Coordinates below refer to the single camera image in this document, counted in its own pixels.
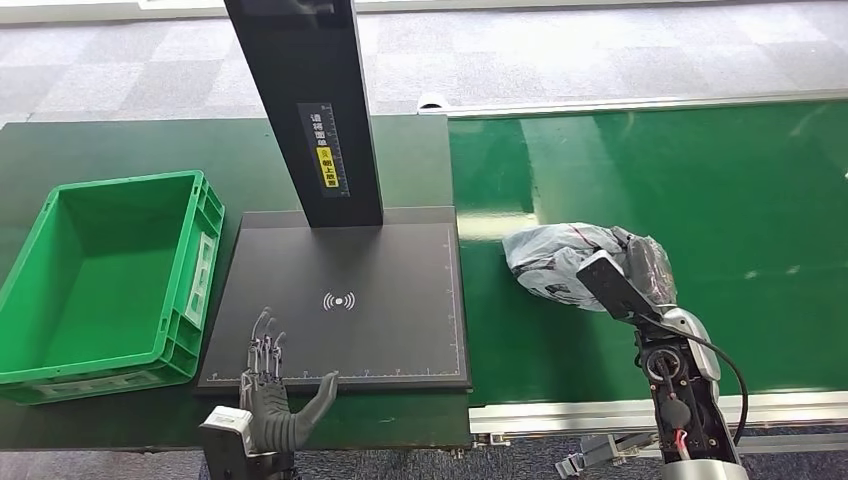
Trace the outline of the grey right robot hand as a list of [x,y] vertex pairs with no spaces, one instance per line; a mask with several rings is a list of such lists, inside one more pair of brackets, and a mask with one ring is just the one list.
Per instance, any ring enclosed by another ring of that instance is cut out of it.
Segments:
[[633,234],[614,226],[611,232],[621,248],[614,258],[625,277],[651,302],[660,306],[677,304],[677,289],[669,258],[650,236]]

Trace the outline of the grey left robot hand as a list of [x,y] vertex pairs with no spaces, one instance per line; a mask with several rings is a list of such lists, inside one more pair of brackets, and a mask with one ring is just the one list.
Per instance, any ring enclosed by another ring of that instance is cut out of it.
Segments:
[[293,412],[282,380],[285,333],[275,326],[270,307],[264,307],[250,329],[246,369],[240,376],[240,407],[252,414],[254,451],[293,453],[303,447],[337,398],[339,373],[325,374],[317,392]]

